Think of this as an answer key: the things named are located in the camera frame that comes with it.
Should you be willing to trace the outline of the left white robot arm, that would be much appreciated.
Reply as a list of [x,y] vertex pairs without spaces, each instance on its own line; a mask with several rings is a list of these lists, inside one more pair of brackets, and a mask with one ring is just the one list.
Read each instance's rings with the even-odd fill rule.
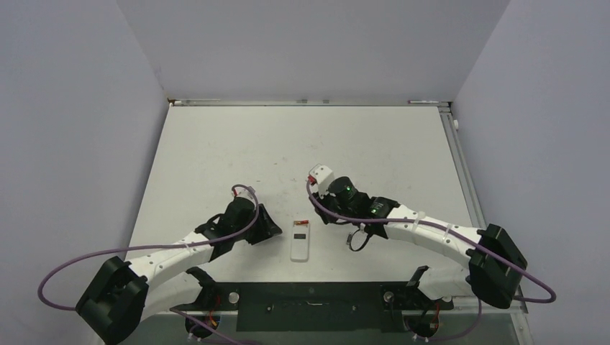
[[76,313],[105,344],[119,344],[156,313],[188,304],[208,308],[214,280],[201,266],[231,251],[238,241],[255,245],[281,233],[263,204],[236,196],[223,213],[170,249],[105,261],[77,302]]

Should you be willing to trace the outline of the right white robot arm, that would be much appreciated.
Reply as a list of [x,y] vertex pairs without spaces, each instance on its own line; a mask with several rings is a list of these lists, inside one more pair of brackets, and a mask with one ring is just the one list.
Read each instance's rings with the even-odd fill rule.
[[419,280],[406,289],[413,306],[423,308],[433,300],[473,295],[507,309],[516,300],[527,261],[504,228],[440,221],[389,198],[360,192],[346,176],[308,194],[325,224],[352,224],[369,237],[408,242],[460,265],[455,270],[433,270],[427,264]]

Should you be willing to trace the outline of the white red remote control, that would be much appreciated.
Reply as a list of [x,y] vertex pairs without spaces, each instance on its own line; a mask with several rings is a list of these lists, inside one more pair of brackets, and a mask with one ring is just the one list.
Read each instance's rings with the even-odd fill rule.
[[292,227],[291,253],[292,262],[307,262],[309,259],[310,222],[307,226]]

